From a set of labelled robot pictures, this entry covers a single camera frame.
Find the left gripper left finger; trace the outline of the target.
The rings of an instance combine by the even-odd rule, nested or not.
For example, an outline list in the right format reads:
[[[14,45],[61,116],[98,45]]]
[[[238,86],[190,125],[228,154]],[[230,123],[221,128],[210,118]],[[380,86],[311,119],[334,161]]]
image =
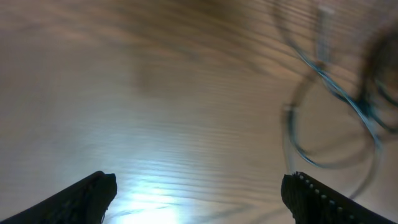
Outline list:
[[[102,224],[117,188],[115,174],[97,171],[1,224]]]

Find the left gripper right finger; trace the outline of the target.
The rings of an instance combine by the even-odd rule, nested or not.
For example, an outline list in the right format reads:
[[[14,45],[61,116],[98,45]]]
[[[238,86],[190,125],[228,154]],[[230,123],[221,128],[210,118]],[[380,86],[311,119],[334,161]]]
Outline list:
[[[395,224],[304,172],[284,175],[281,197],[296,224]]]

